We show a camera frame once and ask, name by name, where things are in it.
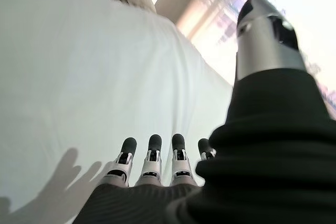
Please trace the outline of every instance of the black sleeve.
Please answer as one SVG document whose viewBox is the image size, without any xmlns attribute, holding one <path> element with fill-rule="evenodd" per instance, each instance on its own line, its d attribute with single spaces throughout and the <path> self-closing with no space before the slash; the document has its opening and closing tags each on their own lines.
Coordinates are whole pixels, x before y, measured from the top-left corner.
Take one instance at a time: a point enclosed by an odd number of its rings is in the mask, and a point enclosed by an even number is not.
<svg viewBox="0 0 336 224">
<path fill-rule="evenodd" d="M 267 70 L 235 83 L 180 223 L 336 223 L 336 123 L 312 76 Z"/>
</svg>

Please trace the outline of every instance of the robotic hand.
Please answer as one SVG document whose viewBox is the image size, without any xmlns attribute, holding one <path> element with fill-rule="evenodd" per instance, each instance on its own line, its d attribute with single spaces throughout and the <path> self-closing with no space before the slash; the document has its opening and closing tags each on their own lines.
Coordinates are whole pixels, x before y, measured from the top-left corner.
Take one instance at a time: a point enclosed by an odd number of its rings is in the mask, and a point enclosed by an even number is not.
<svg viewBox="0 0 336 224">
<path fill-rule="evenodd" d="M 226 122 L 198 143 L 196 172 L 205 185 L 196 186 L 177 134 L 171 186 L 161 185 L 161 138 L 154 135 L 129 188 L 136 142 L 128 138 L 75 224 L 336 223 L 336 122 L 306 71 L 294 29 L 267 0 L 248 0 L 237 40 Z"/>
</svg>

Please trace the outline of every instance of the black fingertip pad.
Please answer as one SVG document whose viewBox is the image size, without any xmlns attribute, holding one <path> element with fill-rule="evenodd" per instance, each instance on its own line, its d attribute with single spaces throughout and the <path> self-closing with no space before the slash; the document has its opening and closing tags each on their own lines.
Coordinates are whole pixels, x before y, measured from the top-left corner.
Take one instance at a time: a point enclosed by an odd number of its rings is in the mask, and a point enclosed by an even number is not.
<svg viewBox="0 0 336 224">
<path fill-rule="evenodd" d="M 135 150 L 136 150 L 136 140 L 132 137 L 129 137 L 125 139 L 124 143 L 122 144 L 120 152 L 132 153 L 134 157 Z"/>
<path fill-rule="evenodd" d="M 185 150 L 184 137 L 181 134 L 175 134 L 172 138 L 173 150 Z"/>
<path fill-rule="evenodd" d="M 152 135 L 149 138 L 148 142 L 148 150 L 153 150 L 153 151 L 161 151 L 161 145 L 162 145 L 162 140 L 159 135 Z"/>
<path fill-rule="evenodd" d="M 202 155 L 203 152 L 212 152 L 213 149 L 209 145 L 209 140 L 206 138 L 202 138 L 198 142 L 198 151 L 200 152 L 199 154 Z"/>
</svg>

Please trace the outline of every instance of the white fabric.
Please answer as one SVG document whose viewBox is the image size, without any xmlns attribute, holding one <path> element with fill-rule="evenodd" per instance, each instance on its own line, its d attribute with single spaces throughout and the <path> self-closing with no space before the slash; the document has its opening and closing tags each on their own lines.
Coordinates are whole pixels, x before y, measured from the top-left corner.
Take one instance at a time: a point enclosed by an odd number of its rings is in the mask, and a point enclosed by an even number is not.
<svg viewBox="0 0 336 224">
<path fill-rule="evenodd" d="M 168 20 L 115 0 L 0 0 L 0 223 L 66 223 L 122 142 L 197 141 L 224 122 L 231 87 Z"/>
</svg>

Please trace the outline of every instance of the bed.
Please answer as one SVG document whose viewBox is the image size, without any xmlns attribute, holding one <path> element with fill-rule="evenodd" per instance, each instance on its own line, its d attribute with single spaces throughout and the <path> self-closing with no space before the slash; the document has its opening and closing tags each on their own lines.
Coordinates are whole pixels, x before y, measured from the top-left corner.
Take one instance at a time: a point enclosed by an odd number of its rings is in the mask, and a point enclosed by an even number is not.
<svg viewBox="0 0 336 224">
<path fill-rule="evenodd" d="M 0 223 L 71 223 L 127 137 L 195 167 L 232 88 L 166 18 L 120 0 L 0 0 Z M 196 177 L 201 185 L 202 179 Z"/>
</svg>

